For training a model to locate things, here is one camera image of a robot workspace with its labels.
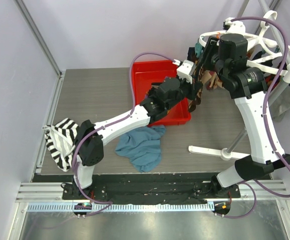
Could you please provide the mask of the brown yellow argyle sock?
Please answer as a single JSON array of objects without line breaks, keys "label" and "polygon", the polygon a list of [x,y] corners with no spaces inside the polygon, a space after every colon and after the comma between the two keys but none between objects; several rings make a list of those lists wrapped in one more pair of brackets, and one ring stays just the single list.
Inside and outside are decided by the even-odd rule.
[{"label": "brown yellow argyle sock", "polygon": [[195,111],[196,106],[201,104],[201,95],[202,95],[202,88],[203,88],[203,82],[202,77],[205,72],[204,65],[200,63],[200,60],[197,58],[194,62],[197,64],[197,68],[194,71],[194,80],[195,80],[195,90],[194,93],[196,93],[193,100],[191,100],[188,104],[188,111],[191,113]]}]

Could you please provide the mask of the black striped cuff sock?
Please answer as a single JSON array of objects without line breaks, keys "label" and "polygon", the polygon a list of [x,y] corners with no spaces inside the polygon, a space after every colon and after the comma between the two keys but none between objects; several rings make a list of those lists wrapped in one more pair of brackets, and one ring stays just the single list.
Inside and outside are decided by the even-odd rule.
[{"label": "black striped cuff sock", "polygon": [[145,97],[153,98],[154,96],[159,96],[162,93],[161,84],[162,82],[153,82],[151,88],[146,92]]}]

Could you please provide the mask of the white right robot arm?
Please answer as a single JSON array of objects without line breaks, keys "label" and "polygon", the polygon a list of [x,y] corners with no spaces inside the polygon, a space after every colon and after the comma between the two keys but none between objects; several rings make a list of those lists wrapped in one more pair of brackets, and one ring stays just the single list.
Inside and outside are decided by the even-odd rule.
[{"label": "white right robot arm", "polygon": [[227,194],[232,185],[261,178],[290,165],[290,154],[284,152],[276,134],[271,139],[267,136],[266,131],[273,129],[264,103],[267,84],[260,69],[247,67],[247,45],[247,39],[241,34],[210,36],[200,59],[205,70],[216,72],[238,107],[251,149],[249,155],[212,178],[210,190],[218,198]]}]

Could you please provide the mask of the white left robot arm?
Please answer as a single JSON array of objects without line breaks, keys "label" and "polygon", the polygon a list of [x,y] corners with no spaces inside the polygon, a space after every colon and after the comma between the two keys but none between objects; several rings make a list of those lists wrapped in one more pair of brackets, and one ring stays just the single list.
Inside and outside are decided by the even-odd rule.
[{"label": "white left robot arm", "polygon": [[74,194],[82,200],[90,196],[94,167],[103,159],[106,144],[131,130],[163,119],[182,100],[194,100],[202,86],[198,80],[167,77],[163,82],[153,83],[146,97],[130,111],[103,122],[84,121],[74,140]]}]

